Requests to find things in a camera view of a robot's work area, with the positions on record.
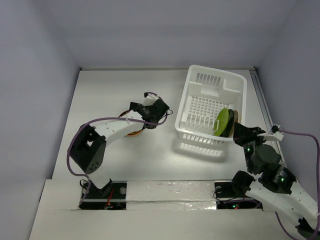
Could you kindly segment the brown yellow patterned plate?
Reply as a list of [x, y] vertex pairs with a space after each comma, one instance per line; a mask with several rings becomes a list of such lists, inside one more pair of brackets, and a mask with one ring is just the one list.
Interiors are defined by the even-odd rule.
[[[121, 118], [121, 117], [125, 116], [125, 115], [128, 114], [128, 113], [129, 113], [129, 110], [126, 110], [126, 111], [122, 112], [118, 117]], [[141, 129], [141, 130], [139, 130], [139, 131], [130, 132], [130, 133], [128, 133], [125, 137], [127, 137], [127, 138], [136, 137], [136, 136], [140, 135], [140, 134], [143, 132], [143, 130], [144, 130], [144, 129]]]

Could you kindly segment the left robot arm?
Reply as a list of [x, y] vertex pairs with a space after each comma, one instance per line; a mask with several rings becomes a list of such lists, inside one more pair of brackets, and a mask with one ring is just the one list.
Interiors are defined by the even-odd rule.
[[152, 130], [166, 122], [170, 107], [161, 97], [149, 95], [145, 93], [143, 103], [131, 102], [119, 117], [102, 117], [84, 123], [72, 138], [66, 152], [66, 165], [73, 176], [84, 177], [86, 186], [81, 202], [92, 191], [104, 198], [112, 190], [112, 180], [108, 183], [99, 180], [94, 184], [90, 178], [90, 174], [102, 166], [108, 145], [133, 132]]

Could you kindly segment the black plate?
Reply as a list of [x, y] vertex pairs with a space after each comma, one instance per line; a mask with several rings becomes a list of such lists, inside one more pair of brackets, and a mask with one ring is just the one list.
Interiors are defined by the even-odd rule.
[[223, 138], [229, 138], [230, 130], [234, 123], [234, 110], [228, 109], [228, 113], [229, 113], [229, 118], [228, 118], [227, 126], [222, 132], [222, 134], [220, 135]]

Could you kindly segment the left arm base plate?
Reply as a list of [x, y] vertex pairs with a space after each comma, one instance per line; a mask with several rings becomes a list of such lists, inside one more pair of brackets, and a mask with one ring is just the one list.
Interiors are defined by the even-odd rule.
[[89, 186], [86, 180], [80, 181], [82, 193], [80, 196], [81, 210], [125, 210], [127, 206], [127, 182], [112, 181], [103, 188], [97, 188], [93, 183], [90, 184], [88, 193], [85, 195]]

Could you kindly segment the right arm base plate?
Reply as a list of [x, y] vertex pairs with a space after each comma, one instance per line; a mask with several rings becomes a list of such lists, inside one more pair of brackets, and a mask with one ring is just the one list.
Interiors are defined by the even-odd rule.
[[215, 182], [213, 198], [216, 201], [218, 210], [263, 210], [263, 204], [260, 201], [236, 193], [230, 181]]

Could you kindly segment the cream floral plate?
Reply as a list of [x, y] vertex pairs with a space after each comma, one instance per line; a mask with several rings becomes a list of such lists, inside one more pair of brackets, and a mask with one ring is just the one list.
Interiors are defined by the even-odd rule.
[[237, 123], [239, 121], [239, 113], [237, 110], [234, 110], [233, 111], [233, 114], [234, 114], [234, 120], [233, 120], [233, 124], [232, 124], [232, 128], [229, 132], [229, 137], [231, 138], [234, 134], [234, 131], [235, 131], [235, 123]]

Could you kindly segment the white plastic dish rack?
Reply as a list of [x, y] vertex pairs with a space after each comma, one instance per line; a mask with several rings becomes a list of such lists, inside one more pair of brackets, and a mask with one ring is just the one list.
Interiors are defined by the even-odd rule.
[[183, 140], [204, 145], [223, 146], [231, 137], [218, 136], [222, 109], [238, 112], [245, 123], [247, 80], [242, 75], [200, 65], [188, 69], [174, 127]]

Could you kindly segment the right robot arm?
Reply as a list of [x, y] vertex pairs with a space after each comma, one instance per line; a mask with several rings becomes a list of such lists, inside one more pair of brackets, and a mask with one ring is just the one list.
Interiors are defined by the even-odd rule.
[[320, 201], [314, 200], [297, 177], [281, 163], [282, 157], [266, 141], [280, 142], [294, 132], [273, 125], [267, 133], [260, 127], [234, 124], [233, 141], [243, 148], [246, 171], [239, 170], [230, 183], [237, 197], [251, 197], [275, 213], [283, 214], [307, 240], [320, 238]]

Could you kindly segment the green plate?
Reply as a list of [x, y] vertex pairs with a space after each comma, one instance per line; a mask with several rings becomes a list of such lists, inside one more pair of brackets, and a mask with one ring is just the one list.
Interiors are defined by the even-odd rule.
[[230, 111], [228, 108], [223, 108], [219, 114], [213, 125], [213, 134], [219, 137], [227, 128], [230, 120]]

